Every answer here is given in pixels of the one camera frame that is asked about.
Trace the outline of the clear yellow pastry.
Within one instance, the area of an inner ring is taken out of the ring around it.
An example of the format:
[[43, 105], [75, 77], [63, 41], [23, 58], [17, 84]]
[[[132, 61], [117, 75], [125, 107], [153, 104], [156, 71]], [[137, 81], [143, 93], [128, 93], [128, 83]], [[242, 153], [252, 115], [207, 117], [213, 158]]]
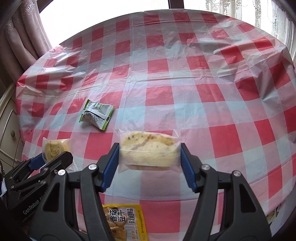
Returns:
[[65, 151], [72, 154], [74, 152], [75, 144], [76, 140], [73, 138], [48, 140], [47, 138], [43, 137], [42, 156], [44, 161], [49, 163]]

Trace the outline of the green white snack packet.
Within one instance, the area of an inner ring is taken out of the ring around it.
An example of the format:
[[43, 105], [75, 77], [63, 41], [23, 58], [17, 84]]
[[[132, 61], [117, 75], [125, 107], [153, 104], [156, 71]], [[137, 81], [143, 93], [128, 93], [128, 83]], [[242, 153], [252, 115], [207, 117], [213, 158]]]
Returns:
[[83, 111], [79, 118], [79, 122], [87, 122], [93, 124], [101, 131], [105, 131], [111, 119], [114, 106], [87, 100]]

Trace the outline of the yellow tofu snack packet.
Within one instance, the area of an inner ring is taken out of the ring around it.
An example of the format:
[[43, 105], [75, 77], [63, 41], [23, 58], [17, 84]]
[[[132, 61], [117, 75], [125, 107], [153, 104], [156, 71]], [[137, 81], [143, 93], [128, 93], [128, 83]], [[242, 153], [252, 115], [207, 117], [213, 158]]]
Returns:
[[115, 240], [149, 240], [140, 205], [109, 204], [103, 205], [103, 210]]

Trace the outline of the clear biscuit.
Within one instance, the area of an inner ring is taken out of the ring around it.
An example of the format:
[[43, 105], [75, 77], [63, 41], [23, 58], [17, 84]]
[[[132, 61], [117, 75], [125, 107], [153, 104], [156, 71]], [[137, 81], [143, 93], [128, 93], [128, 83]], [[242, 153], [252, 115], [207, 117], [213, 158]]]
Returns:
[[119, 137], [119, 172], [127, 170], [179, 170], [181, 139], [176, 130], [171, 135], [158, 132], [117, 129]]

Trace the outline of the cream cabinet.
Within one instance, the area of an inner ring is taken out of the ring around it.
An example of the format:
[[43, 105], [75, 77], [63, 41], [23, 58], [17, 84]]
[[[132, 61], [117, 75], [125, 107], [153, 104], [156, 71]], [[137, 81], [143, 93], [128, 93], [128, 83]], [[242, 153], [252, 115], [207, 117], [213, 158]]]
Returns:
[[11, 84], [1, 97], [1, 164], [4, 173], [10, 172], [22, 161], [23, 142], [16, 115], [16, 86]]

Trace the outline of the mauve curtain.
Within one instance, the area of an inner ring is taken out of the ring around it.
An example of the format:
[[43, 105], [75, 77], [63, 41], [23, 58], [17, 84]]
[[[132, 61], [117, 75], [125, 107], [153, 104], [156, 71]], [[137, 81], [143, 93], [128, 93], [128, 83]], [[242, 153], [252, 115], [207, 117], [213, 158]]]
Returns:
[[16, 83], [51, 48], [37, 1], [23, 1], [1, 31], [1, 65]]

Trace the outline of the red white checkered tablecloth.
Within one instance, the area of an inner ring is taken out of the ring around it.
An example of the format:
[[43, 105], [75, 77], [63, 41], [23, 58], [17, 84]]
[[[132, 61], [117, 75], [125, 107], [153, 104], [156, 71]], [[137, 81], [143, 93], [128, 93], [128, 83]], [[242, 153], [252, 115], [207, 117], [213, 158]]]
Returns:
[[[105, 131], [79, 122], [87, 100], [114, 106]], [[287, 47], [243, 21], [162, 10], [105, 21], [45, 53], [16, 84], [23, 159], [43, 137], [73, 138], [79, 170], [117, 129], [172, 134], [203, 163], [239, 170], [266, 214], [295, 185], [295, 69]]]

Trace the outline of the white lace curtain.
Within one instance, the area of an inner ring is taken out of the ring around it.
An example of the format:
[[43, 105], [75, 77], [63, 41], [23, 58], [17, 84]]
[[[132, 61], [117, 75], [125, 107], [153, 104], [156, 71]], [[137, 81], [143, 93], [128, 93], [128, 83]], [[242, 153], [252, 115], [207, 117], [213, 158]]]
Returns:
[[205, 1], [205, 8], [267, 32], [285, 44], [295, 59], [295, 20], [280, 1]]

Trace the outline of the dark window frame post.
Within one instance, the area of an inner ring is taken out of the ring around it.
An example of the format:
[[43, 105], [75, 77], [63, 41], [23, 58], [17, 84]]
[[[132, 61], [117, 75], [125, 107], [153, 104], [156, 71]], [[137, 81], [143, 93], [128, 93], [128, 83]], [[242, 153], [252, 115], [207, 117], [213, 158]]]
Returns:
[[169, 9], [184, 9], [183, 0], [168, 0]]

